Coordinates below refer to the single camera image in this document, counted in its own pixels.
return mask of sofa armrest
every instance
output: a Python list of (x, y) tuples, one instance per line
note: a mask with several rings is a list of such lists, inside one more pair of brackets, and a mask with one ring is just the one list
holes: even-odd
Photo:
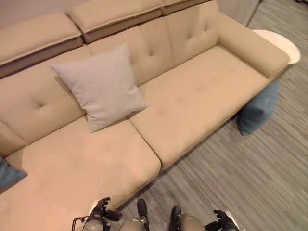
[(289, 56), (281, 49), (228, 16), (218, 15), (218, 43), (270, 78), (288, 66)]

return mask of back cushion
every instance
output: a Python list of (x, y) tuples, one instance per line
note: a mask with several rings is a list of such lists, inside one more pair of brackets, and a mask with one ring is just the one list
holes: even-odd
[(88, 56), (87, 47), (81, 47), (0, 80), (2, 156), (85, 115), (50, 65)]
[(169, 38), (164, 18), (103, 38), (88, 47), (92, 54), (97, 54), (110, 51), (123, 43), (128, 46), (130, 63), (138, 86), (171, 68)]
[(218, 7), (209, 1), (165, 17), (173, 67), (209, 50), (218, 41)]

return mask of blue pillow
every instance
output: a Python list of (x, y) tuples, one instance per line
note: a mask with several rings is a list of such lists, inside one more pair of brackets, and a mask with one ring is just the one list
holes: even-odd
[(246, 136), (259, 129), (277, 107), (279, 80), (273, 81), (241, 110), (237, 127)]
[(0, 156), (0, 190), (16, 184), (26, 176), (25, 172), (13, 168)]

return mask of sofa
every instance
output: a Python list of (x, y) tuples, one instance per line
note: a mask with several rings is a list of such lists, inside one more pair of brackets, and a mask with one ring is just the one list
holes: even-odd
[[(28, 176), (0, 194), (1, 231), (68, 231), (118, 208), (288, 68), (215, 0), (89, 0), (0, 29), (0, 154)], [(89, 133), (50, 65), (126, 43), (148, 107)]]

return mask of floor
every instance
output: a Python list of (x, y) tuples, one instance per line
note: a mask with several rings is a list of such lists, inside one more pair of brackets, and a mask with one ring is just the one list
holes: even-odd
[[(81, 0), (0, 0), (0, 26), (51, 13)], [(14, 8), (16, 14), (7, 13)], [(279, 105), (254, 135), (242, 137), (227, 122), (123, 207), (137, 215), (148, 204), (151, 231), (165, 231), (173, 205), (212, 222), (213, 209), (231, 211), (248, 231), (306, 231), (308, 227), (308, 9), (293, 0), (263, 0), (249, 27), (277, 32), (302, 51), (302, 60), (281, 79)], [(122, 222), (115, 223), (115, 231)]]

